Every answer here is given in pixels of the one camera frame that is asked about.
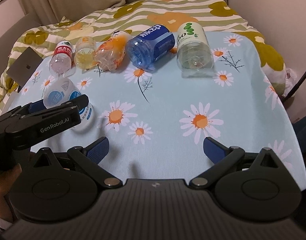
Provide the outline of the person's left hand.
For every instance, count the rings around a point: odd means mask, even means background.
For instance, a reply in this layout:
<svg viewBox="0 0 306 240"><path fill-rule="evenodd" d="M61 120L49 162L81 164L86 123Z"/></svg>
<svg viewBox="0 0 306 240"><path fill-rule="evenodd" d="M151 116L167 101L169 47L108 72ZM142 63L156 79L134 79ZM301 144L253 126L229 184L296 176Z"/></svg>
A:
<svg viewBox="0 0 306 240"><path fill-rule="evenodd" d="M0 218L11 223L13 222L13 215L5 196L21 173L22 167L17 164L13 169L0 175Z"/></svg>

